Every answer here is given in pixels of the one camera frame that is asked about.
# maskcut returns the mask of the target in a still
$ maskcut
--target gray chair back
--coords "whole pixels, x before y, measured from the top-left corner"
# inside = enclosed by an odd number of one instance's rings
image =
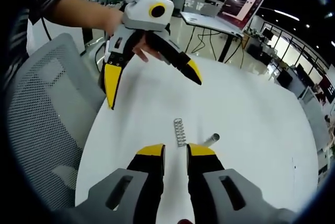
[[[81,155],[104,99],[69,34],[37,50],[9,85],[13,152],[27,182],[51,210],[74,206]]]

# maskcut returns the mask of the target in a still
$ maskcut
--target metal spring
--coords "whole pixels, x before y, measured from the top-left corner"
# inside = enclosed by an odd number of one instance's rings
[[[176,118],[173,121],[174,131],[176,133],[178,147],[183,147],[186,145],[186,135],[184,131],[183,120],[181,118]]]

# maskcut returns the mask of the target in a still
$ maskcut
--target white round table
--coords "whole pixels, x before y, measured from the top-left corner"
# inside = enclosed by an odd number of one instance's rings
[[[203,77],[199,86],[177,69],[151,58],[133,58],[119,85],[115,110],[104,101],[91,128],[79,167],[75,203],[136,152],[164,143],[164,193],[157,223],[194,221],[187,192],[186,148],[178,148],[173,120],[182,118],[187,141],[211,148],[223,166],[258,186],[277,208],[300,210],[316,191],[318,161],[311,128],[297,98],[259,76],[212,60],[192,57]]]

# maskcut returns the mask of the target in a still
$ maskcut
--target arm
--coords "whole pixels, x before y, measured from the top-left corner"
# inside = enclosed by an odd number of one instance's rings
[[[46,11],[45,17],[59,25],[102,29],[112,35],[122,14],[118,9],[87,0],[59,0]]]
[[[110,35],[120,23],[122,12],[87,0],[34,0],[29,18],[36,23],[40,17],[69,27],[104,29]]]

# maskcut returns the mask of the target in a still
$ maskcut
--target gray gripper base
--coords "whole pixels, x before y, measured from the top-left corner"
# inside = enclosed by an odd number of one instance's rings
[[[94,185],[88,199],[75,208],[59,211],[58,219],[80,224],[133,224],[137,201],[147,173],[117,169]]]
[[[212,194],[217,219],[223,223],[291,223],[295,214],[276,209],[261,190],[233,169],[204,173]]]

